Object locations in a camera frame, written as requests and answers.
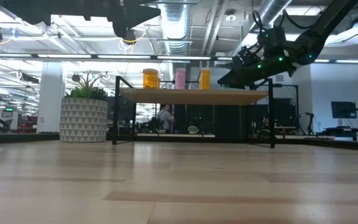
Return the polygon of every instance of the wooden floor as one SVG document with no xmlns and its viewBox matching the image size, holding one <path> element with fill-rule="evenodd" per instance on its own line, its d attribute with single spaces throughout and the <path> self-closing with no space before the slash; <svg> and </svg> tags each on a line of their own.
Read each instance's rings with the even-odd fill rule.
<svg viewBox="0 0 358 224">
<path fill-rule="evenodd" d="M 358 151 L 0 145 L 0 224 L 358 224 Z"/>
</svg>

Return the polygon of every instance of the white geometric planter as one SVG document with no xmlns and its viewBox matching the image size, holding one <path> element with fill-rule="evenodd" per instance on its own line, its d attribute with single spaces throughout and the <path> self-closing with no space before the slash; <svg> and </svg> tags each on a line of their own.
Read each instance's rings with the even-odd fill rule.
<svg viewBox="0 0 358 224">
<path fill-rule="evenodd" d="M 84 98 L 63 98 L 60 140 L 63 142 L 104 142 L 108 103 Z"/>
</svg>

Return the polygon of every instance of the metal duct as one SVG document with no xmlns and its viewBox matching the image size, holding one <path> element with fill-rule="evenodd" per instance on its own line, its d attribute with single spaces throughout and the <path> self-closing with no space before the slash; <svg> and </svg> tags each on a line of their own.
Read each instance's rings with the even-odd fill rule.
<svg viewBox="0 0 358 224">
<path fill-rule="evenodd" d="M 165 39 L 181 40 L 188 35 L 189 5 L 187 4 L 161 4 L 162 33 Z M 187 55 L 189 43 L 165 42 L 169 55 Z"/>
<path fill-rule="evenodd" d="M 259 14 L 262 19 L 263 25 L 272 24 L 277 17 L 282 13 L 282 11 L 292 2 L 292 0 L 263 0 L 259 7 Z M 255 26 L 254 19 L 252 14 L 247 16 L 247 19 L 242 25 L 242 33 L 244 38 L 248 35 L 249 31 L 252 30 Z M 232 55 L 235 55 L 240 51 L 242 47 L 242 42 L 237 46 L 233 51 Z"/>
</svg>

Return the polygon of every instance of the person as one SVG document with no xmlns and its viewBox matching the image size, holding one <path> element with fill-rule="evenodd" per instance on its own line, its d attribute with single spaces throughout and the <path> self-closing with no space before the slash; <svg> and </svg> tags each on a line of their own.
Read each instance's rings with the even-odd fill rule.
<svg viewBox="0 0 358 224">
<path fill-rule="evenodd" d="M 165 133 L 171 133 L 171 124 L 175 122 L 172 118 L 170 111 L 170 105 L 161 105 L 161 110 L 159 118 L 163 121 L 162 128 L 165 130 Z"/>
</svg>

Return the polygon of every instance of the pink container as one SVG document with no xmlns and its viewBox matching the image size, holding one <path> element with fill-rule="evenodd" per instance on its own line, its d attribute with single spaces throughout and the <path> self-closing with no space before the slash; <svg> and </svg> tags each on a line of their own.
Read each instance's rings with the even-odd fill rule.
<svg viewBox="0 0 358 224">
<path fill-rule="evenodd" d="M 186 69 L 178 68 L 177 69 L 177 77 L 175 80 L 175 89 L 184 90 L 186 84 Z"/>
</svg>

